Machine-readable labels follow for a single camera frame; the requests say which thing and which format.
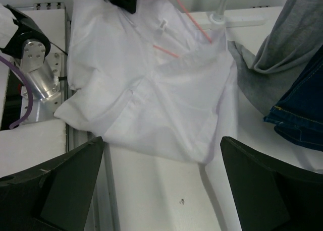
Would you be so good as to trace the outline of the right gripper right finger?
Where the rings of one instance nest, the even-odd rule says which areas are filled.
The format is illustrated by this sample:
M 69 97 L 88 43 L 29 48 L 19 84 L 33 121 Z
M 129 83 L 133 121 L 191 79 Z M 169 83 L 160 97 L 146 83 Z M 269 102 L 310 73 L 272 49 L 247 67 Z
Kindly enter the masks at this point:
M 322 230 L 322 174 L 232 137 L 220 146 L 242 230 Z

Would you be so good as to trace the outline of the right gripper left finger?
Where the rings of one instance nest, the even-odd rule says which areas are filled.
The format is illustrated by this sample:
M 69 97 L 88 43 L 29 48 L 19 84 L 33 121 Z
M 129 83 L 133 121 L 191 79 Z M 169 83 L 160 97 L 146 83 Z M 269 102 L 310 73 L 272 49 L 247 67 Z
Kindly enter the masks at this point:
M 84 230 L 105 143 L 101 137 L 1 178 L 1 230 Z

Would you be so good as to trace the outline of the pink wire hanger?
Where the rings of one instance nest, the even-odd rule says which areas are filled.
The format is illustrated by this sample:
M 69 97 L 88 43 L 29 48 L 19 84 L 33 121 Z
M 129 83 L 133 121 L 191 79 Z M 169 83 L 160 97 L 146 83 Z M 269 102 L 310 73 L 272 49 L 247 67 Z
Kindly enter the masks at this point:
M 146 26 L 152 47 L 174 58 L 212 45 L 213 39 L 198 25 L 180 0 L 142 0 L 145 13 L 156 13 Z

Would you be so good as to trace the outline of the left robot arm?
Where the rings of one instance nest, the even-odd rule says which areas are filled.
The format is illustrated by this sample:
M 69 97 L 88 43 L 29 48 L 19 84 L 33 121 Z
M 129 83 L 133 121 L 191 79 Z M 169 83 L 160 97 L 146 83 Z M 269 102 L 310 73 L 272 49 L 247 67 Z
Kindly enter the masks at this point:
M 136 12 L 137 0 L 75 0 L 76 17 L 90 17 L 93 10 L 119 7 L 130 14 Z M 51 41 L 35 21 L 17 8 L 1 5 L 1 52 L 18 60 L 11 70 L 26 88 L 29 105 L 34 100 L 52 97 L 58 91 L 58 80 L 46 57 Z

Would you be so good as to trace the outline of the white shirt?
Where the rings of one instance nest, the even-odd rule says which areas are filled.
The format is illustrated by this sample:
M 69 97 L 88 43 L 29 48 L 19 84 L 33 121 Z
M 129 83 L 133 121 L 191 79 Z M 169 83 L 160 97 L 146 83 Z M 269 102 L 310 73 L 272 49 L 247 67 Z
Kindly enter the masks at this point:
M 208 163 L 229 122 L 237 123 L 237 67 L 224 27 L 213 43 L 174 58 L 152 47 L 146 14 L 119 8 L 75 16 L 67 61 L 73 96 L 55 116 L 71 127 L 140 153 Z

